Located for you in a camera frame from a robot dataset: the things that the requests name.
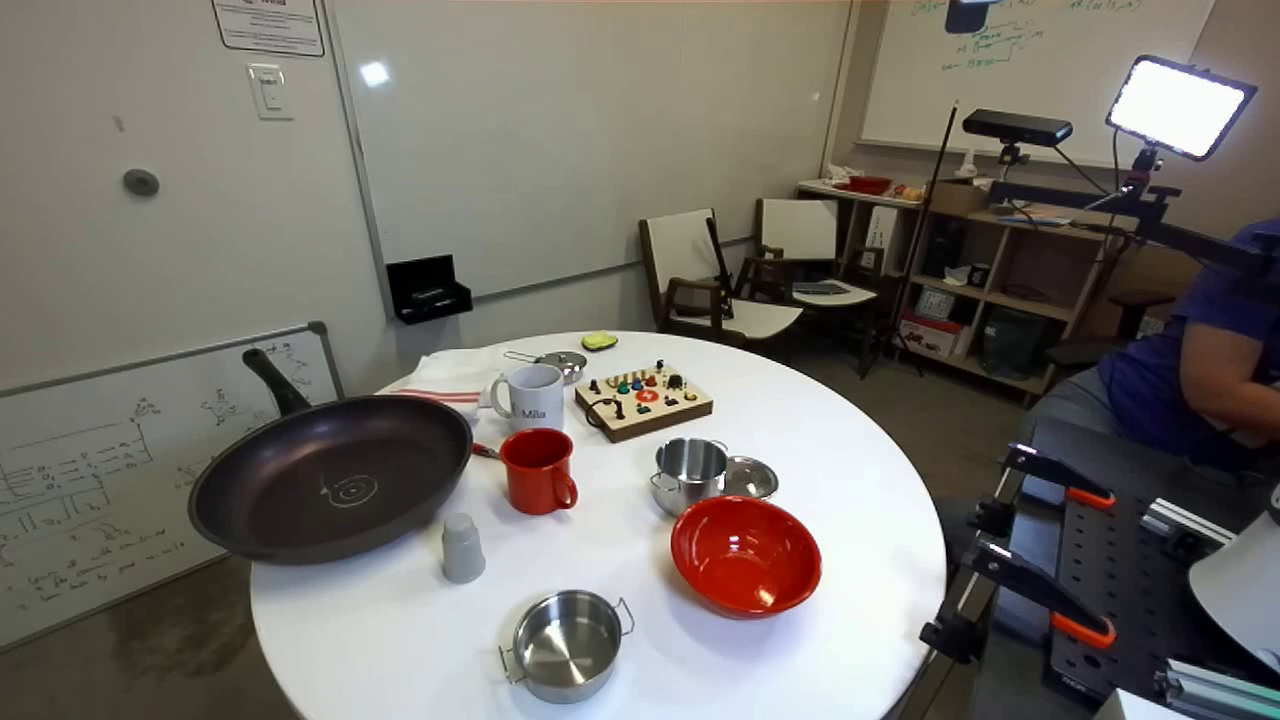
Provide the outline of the wooden button board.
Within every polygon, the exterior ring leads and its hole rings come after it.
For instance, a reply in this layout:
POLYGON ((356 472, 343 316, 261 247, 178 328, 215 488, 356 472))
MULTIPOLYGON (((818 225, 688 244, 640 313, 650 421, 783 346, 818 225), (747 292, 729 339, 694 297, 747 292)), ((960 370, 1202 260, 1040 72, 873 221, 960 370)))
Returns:
POLYGON ((585 381, 574 398, 607 439, 631 439, 713 410, 713 397, 668 364, 585 381))

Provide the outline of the yellow sponge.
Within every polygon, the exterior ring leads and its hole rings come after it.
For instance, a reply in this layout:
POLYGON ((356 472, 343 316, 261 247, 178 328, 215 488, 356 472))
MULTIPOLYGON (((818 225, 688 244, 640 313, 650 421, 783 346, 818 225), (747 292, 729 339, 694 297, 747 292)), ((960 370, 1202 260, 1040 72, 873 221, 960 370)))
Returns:
POLYGON ((587 331, 587 335, 579 335, 579 346, 585 351, 613 351, 618 335, 613 331, 587 331))

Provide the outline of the small steel dish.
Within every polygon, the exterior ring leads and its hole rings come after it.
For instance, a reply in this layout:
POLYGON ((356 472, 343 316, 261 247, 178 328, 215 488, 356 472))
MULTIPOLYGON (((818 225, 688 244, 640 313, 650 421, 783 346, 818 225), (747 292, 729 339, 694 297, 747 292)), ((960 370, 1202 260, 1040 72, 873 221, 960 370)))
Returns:
POLYGON ((585 351, 540 351, 533 364, 554 368, 560 384, 576 384, 587 368, 587 355, 585 351))

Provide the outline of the white wooden chair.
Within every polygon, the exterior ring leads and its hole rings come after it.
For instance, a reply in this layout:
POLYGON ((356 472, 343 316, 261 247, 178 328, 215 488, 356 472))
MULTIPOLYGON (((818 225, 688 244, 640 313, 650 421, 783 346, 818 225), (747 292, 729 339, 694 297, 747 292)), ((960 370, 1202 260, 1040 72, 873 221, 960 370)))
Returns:
POLYGON ((857 283, 840 260, 840 207, 834 199, 757 205, 757 240, 779 265, 787 298, 799 302, 843 346, 869 339, 878 292, 857 283))
POLYGON ((713 207, 644 217, 640 257, 662 331, 770 346, 799 322, 796 302, 743 298, 733 292, 713 207))

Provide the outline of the red enamel mug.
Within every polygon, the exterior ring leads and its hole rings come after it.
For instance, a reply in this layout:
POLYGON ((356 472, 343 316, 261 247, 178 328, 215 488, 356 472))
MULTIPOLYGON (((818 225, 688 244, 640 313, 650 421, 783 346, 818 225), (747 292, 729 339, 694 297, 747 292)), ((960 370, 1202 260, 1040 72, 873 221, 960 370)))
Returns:
POLYGON ((574 507, 579 488, 574 478, 574 439, 560 429, 511 433, 499 444, 509 472, 509 505, 527 514, 574 507))

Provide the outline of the steel pot lid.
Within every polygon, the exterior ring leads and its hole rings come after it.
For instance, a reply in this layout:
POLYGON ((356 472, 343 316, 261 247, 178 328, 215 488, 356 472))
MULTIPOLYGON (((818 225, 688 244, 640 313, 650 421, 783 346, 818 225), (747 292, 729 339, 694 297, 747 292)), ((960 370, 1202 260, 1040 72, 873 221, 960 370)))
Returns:
POLYGON ((779 488, 779 476, 777 476, 764 459, 737 455, 737 459, 729 465, 729 476, 724 476, 724 492, 729 492, 729 496, 771 499, 777 488, 779 488))

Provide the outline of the white cloth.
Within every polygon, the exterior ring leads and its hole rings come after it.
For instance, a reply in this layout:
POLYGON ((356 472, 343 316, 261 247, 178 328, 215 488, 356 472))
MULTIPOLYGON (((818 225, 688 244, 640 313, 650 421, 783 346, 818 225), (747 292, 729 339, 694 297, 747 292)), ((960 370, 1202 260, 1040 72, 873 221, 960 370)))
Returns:
POLYGON ((428 397, 457 409, 478 409, 493 397, 493 381, 521 364, 521 351, 505 346, 443 346, 417 361, 417 368, 385 397, 428 397))

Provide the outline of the grey salt shaker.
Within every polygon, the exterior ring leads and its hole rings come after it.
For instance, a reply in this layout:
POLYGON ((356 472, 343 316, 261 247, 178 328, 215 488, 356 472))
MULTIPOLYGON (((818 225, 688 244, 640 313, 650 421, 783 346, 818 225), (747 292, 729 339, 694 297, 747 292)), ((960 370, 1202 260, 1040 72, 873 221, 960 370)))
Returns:
POLYGON ((473 514, 453 512, 440 532, 440 571, 453 584, 473 584, 484 576, 484 538, 473 514))

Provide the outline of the black frying pan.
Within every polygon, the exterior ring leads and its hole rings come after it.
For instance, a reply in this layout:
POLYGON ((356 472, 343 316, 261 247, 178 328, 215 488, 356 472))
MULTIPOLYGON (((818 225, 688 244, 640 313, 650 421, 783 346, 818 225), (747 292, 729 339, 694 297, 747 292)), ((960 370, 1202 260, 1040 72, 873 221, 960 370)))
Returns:
POLYGON ((310 405, 261 351, 245 364, 282 417, 224 448, 189 492, 191 526, 265 565, 323 565, 417 526, 457 492, 473 423, 436 398, 352 397, 310 405))

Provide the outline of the wooden shelf unit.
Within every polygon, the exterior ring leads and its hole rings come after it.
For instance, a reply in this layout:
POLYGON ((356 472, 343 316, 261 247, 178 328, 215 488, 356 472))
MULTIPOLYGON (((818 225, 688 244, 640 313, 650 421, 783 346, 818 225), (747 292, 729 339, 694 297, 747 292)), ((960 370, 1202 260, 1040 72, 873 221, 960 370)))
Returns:
POLYGON ((1051 384, 1051 351, 1082 331, 1130 240, 1120 217, 992 199, 973 182, 799 181, 796 191, 834 196, 843 240, 886 257, 897 351, 1024 397, 1051 384))

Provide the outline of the black clamp upper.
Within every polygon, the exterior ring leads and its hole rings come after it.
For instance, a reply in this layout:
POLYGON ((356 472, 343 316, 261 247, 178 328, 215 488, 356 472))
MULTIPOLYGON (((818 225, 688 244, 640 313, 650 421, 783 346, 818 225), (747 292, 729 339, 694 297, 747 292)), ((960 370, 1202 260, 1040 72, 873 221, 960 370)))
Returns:
POLYGON ((968 523, 988 534, 1009 534, 1024 499, 1038 499, 1047 507, 1064 507, 1064 505, 1082 505, 1095 512, 1115 507, 1115 496, 1103 485, 1088 478, 1070 459, 1058 459, 1032 444, 1012 444, 1002 459, 996 492, 973 507, 968 523))

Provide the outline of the black clamp lower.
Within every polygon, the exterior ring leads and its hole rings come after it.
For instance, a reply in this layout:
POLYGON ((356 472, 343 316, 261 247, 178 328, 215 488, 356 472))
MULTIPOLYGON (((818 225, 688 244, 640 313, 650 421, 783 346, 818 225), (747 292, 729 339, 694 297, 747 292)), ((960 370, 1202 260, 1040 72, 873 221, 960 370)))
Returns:
POLYGON ((1058 576, 1027 565, 1012 549, 984 538, 960 568, 960 596, 919 627, 919 641, 933 653, 956 665, 968 665, 982 657, 982 627, 960 611, 960 603, 973 596, 982 581, 992 581, 996 588, 1009 588, 1040 603, 1047 611, 1047 627, 1086 646, 1108 653, 1115 644, 1115 625, 1103 611, 1088 606, 1058 576))

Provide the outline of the person in purple shirt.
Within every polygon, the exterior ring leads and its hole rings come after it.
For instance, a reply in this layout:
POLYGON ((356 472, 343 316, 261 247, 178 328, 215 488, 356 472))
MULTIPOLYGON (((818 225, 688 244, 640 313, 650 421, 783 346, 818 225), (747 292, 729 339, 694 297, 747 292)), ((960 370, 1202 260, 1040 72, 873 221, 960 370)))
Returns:
POLYGON ((1277 272, 1205 265, 1148 331, 1040 397, 1024 421, 1120 435, 1228 476, 1280 476, 1277 272))

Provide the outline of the led light panel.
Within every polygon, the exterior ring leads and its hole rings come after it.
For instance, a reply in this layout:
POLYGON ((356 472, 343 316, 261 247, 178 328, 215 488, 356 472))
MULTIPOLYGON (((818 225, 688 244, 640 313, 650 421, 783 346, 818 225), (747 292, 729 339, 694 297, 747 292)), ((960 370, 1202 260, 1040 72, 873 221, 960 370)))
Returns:
POLYGON ((1136 57, 1103 122, 1152 148, 1210 159, 1253 96, 1258 86, 1246 80, 1223 80, 1161 57, 1136 57))

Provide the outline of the black wall tray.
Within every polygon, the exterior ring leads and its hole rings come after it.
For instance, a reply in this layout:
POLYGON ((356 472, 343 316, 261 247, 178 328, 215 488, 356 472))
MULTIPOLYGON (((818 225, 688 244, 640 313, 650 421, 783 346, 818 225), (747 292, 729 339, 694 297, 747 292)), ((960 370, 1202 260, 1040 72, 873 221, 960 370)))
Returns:
POLYGON ((393 265, 389 292, 400 322, 425 322, 473 307, 473 288, 457 277, 449 257, 393 265))

